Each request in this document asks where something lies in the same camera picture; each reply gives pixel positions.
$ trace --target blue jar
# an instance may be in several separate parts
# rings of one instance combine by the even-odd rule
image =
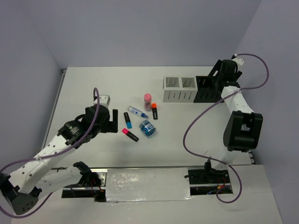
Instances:
[[[143,122],[141,122],[141,124],[139,125],[139,128],[148,137],[151,136],[156,131],[156,128],[148,120],[144,120]]]

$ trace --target blue cap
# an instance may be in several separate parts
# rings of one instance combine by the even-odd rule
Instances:
[[[145,113],[142,113],[141,116],[142,116],[143,118],[149,118],[148,115],[146,115]]]
[[[132,128],[131,122],[127,122],[127,128]]]

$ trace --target wall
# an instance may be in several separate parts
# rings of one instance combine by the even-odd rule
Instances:
[[[261,0],[27,0],[60,67],[214,65]]]
[[[16,0],[0,1],[0,167],[40,150],[61,77],[22,10]],[[0,204],[8,207],[2,196]],[[0,213],[0,223],[10,219]]]
[[[237,50],[260,55],[270,68],[268,84],[244,95],[264,116],[254,155],[266,167],[284,224],[299,220],[298,11],[297,0],[263,0]],[[242,86],[264,80],[265,69],[256,59],[246,57],[243,68]]]

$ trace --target pink bottle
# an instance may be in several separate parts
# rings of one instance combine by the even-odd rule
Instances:
[[[146,111],[151,110],[151,95],[149,93],[144,95],[144,109]]]

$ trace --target black marker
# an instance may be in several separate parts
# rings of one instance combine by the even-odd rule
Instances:
[[[127,128],[132,128],[132,124],[128,112],[124,112],[123,115],[125,116]]]
[[[133,135],[133,133],[131,133],[128,129],[124,128],[124,129],[122,130],[122,132],[123,132],[126,136],[128,136],[130,139],[133,139],[135,142],[138,142],[139,138],[138,138],[137,136]]]
[[[158,120],[157,104],[152,104],[151,108],[153,111],[154,120]]]

